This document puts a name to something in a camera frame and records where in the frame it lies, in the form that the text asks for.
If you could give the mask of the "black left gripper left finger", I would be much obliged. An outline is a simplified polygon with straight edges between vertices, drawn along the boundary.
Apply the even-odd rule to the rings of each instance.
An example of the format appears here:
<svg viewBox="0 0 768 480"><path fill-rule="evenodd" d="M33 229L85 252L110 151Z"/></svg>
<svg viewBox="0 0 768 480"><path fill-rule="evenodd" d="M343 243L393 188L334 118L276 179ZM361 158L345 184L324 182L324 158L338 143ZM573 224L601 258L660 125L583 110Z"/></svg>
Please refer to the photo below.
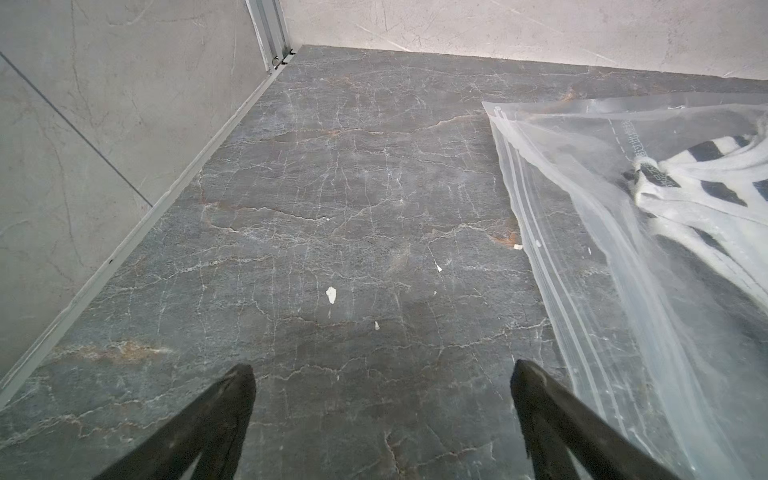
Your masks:
<svg viewBox="0 0 768 480"><path fill-rule="evenodd" d="M232 479L253 411L253 368L237 364L99 479Z"/></svg>

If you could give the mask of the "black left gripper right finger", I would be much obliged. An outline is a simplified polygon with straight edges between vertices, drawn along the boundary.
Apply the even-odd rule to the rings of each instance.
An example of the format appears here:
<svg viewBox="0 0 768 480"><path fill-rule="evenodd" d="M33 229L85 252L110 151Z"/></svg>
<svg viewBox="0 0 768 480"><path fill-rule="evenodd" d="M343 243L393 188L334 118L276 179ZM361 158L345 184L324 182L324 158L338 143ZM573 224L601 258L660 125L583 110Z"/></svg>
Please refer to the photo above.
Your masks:
<svg viewBox="0 0 768 480"><path fill-rule="evenodd" d="M510 379L536 479L675 479L535 362L519 359Z"/></svg>

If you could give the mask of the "clear plastic vacuum bag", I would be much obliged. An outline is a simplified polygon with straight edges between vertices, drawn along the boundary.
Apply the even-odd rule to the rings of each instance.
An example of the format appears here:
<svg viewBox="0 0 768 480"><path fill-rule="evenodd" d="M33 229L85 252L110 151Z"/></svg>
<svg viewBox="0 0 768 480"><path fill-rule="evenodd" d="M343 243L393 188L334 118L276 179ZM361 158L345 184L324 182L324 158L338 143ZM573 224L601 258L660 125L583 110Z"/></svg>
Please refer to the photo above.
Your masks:
<svg viewBox="0 0 768 480"><path fill-rule="evenodd" d="M484 108L572 392L682 478L765 478L767 307L652 234L623 174L755 132L766 96Z"/></svg>

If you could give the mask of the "black white striped tank top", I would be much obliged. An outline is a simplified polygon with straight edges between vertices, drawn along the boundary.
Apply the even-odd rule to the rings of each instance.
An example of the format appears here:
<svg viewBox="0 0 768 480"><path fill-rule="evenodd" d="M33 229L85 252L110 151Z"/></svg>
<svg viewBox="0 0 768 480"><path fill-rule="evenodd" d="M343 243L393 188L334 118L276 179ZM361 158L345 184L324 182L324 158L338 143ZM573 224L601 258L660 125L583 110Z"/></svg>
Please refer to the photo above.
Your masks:
<svg viewBox="0 0 768 480"><path fill-rule="evenodd" d="M767 118L623 174L652 234L671 240L767 307Z"/></svg>

